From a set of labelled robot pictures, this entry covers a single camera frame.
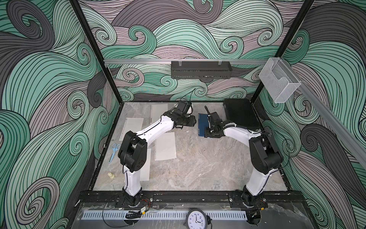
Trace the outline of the blue cover notebook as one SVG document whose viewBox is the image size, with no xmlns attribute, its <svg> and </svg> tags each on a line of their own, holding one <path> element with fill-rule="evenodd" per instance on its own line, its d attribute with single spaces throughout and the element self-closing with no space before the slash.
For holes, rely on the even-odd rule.
<svg viewBox="0 0 366 229">
<path fill-rule="evenodd" d="M 209 127 L 209 115 L 208 114 L 198 114 L 198 136 L 206 137 L 209 136 L 206 134 L 206 128 Z"/>
</svg>

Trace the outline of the torn lined notebook page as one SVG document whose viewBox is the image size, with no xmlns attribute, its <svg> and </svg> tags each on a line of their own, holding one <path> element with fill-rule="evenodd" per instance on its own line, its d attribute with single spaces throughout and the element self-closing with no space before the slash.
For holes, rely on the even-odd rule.
<svg viewBox="0 0 366 229">
<path fill-rule="evenodd" d="M 129 131 L 132 131 L 134 133 L 140 131 L 142 129 L 143 122 L 144 118 L 127 118 L 124 123 L 123 130 L 119 140 L 123 141 L 126 133 Z"/>
</svg>

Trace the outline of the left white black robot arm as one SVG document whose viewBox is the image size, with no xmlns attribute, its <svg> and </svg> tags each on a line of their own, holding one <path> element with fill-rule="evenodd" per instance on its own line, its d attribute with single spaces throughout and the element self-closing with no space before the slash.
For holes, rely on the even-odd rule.
<svg viewBox="0 0 366 229">
<path fill-rule="evenodd" d="M 147 161 L 147 150 L 151 143 L 164 133 L 175 128 L 194 127 L 196 124 L 193 109 L 182 112 L 179 109 L 167 111 L 147 128 L 138 132 L 128 131 L 118 152 L 123 166 L 125 205 L 137 206 L 142 196 L 141 169 Z"/>
</svg>

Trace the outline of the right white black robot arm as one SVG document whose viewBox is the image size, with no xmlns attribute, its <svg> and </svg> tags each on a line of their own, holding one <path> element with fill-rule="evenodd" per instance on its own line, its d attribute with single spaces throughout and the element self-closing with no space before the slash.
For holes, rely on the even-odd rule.
<svg viewBox="0 0 366 229">
<path fill-rule="evenodd" d="M 243 188 L 241 198 L 244 205 L 249 208 L 261 203 L 261 195 L 270 176 L 279 170 L 284 160 L 273 134 L 268 130 L 254 132 L 229 121 L 210 119 L 208 126 L 205 127 L 204 136 L 208 138 L 226 136 L 249 147 L 253 171 Z"/>
</svg>

